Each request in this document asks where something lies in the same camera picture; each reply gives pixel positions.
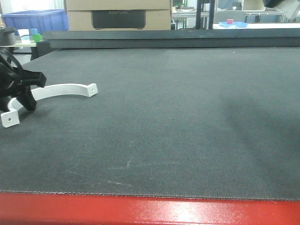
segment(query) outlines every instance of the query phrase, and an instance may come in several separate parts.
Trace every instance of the blue plastic crate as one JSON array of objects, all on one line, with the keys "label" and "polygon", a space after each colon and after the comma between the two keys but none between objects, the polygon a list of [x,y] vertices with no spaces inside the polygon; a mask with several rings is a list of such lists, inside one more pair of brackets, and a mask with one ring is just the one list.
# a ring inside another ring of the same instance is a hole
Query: blue plastic crate
[{"label": "blue plastic crate", "polygon": [[29,10],[2,14],[7,27],[18,29],[36,28],[39,33],[48,30],[68,30],[68,16],[64,9]]}]

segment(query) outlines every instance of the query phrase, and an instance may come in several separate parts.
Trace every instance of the metal rack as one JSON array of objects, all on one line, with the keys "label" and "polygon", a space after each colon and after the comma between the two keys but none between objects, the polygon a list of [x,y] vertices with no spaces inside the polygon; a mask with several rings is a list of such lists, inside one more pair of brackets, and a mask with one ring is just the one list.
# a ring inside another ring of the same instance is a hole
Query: metal rack
[{"label": "metal rack", "polygon": [[[249,16],[249,15],[255,15],[257,17],[255,19],[255,21],[257,21],[257,22],[260,20],[260,16],[262,16],[262,15],[278,15],[278,16],[280,16],[281,22],[283,19],[283,14],[278,11],[246,11],[246,16]],[[192,10],[192,11],[182,10],[182,11],[177,11],[176,13],[173,13],[172,19],[175,21],[175,23],[177,23],[177,27],[178,27],[179,19],[195,18],[196,16],[197,16],[196,10]],[[200,17],[202,18],[203,27],[205,27],[205,28],[209,27],[210,12],[208,12],[208,11],[201,12]]]}]

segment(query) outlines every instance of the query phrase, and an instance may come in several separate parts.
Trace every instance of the white table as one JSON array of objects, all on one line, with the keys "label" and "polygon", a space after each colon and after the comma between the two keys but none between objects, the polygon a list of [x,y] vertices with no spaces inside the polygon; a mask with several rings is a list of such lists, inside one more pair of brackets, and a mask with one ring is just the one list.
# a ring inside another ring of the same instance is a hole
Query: white table
[{"label": "white table", "polygon": [[[7,45],[7,46],[1,46],[8,48],[9,52],[11,54],[15,55],[31,55],[31,60],[35,60],[38,58],[38,52],[37,52],[37,43],[34,41],[30,41],[30,43],[22,43],[21,41],[16,41],[14,45]],[[15,52],[15,48],[21,48],[21,47],[30,47],[31,52]]]},{"label": "white table", "polygon": [[20,48],[20,47],[36,47],[37,43],[34,41],[30,41],[30,43],[22,43],[21,41],[16,41],[14,45],[8,45],[8,46],[2,46],[2,47],[14,47],[14,48]]},{"label": "white table", "polygon": [[[300,23],[249,23],[245,28],[239,29],[271,29],[271,28],[300,28]],[[230,29],[214,24],[213,29]]]}]

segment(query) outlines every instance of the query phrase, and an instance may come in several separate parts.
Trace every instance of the blue tray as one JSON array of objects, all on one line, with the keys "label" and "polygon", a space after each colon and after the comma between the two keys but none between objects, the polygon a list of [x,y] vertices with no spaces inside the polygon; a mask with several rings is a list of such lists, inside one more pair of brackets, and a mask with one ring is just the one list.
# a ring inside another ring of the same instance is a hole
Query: blue tray
[{"label": "blue tray", "polygon": [[227,22],[219,22],[219,24],[222,27],[237,26],[237,27],[245,28],[248,26],[248,23],[246,22],[233,22],[233,24],[227,24]]}]

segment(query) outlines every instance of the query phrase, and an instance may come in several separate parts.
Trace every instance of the cardboard box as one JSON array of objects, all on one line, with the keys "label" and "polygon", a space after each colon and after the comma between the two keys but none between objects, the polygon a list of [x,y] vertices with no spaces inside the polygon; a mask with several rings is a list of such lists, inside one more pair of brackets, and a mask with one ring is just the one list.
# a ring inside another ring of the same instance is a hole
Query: cardboard box
[{"label": "cardboard box", "polygon": [[[97,30],[93,28],[91,11],[68,11],[69,30]],[[170,30],[170,10],[146,10],[146,25],[141,30]],[[137,30],[129,28],[99,30]]]},{"label": "cardboard box", "polygon": [[242,10],[244,11],[264,11],[266,7],[262,0],[243,0]]},{"label": "cardboard box", "polygon": [[159,10],[172,7],[172,0],[65,0],[67,11]]}]

